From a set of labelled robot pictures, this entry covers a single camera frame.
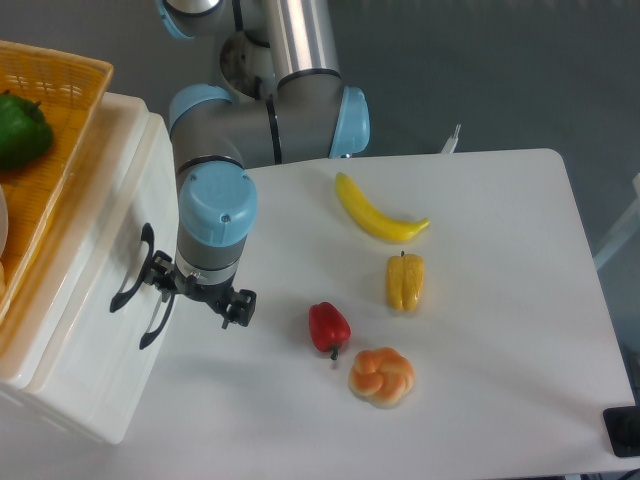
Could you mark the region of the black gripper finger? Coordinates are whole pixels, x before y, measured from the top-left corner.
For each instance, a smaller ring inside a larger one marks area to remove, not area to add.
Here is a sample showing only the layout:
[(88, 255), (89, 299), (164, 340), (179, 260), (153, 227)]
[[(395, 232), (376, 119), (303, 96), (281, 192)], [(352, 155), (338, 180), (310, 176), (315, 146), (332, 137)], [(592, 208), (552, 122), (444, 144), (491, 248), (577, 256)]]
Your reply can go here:
[(176, 293), (173, 259), (162, 250), (155, 251), (144, 264), (144, 282), (153, 286), (162, 302)]
[(222, 328), (227, 329), (232, 324), (247, 327), (254, 315), (256, 301), (257, 294), (253, 290), (236, 291), (229, 287), (214, 302), (214, 311), (222, 318)]

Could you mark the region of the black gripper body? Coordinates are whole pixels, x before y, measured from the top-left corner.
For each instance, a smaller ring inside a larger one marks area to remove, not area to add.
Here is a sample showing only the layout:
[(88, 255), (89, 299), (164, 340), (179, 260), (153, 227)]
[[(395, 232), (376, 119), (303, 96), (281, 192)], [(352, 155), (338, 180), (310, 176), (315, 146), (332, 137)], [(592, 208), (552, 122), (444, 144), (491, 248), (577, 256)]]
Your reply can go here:
[(229, 309), (234, 277), (235, 275), (231, 275), (221, 283), (209, 285), (194, 275), (185, 277), (177, 266), (173, 267), (172, 273), (176, 295), (183, 295), (192, 301), (204, 303), (215, 313), (225, 313)]

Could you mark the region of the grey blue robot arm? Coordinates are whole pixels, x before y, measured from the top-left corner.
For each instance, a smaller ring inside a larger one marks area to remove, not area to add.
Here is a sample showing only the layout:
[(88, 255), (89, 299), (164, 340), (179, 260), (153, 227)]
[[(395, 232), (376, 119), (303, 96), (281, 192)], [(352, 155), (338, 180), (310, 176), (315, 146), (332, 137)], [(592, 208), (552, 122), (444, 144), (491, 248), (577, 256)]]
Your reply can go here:
[(224, 325), (247, 325), (256, 296), (234, 277), (257, 215), (247, 167), (363, 151), (370, 120), (363, 92), (344, 84), (324, 1), (160, 1), (166, 29), (190, 40), (243, 36), (271, 64), (236, 102), (230, 90), (197, 84), (169, 107), (179, 226), (173, 257), (155, 254), (146, 276), (167, 303), (209, 306)]

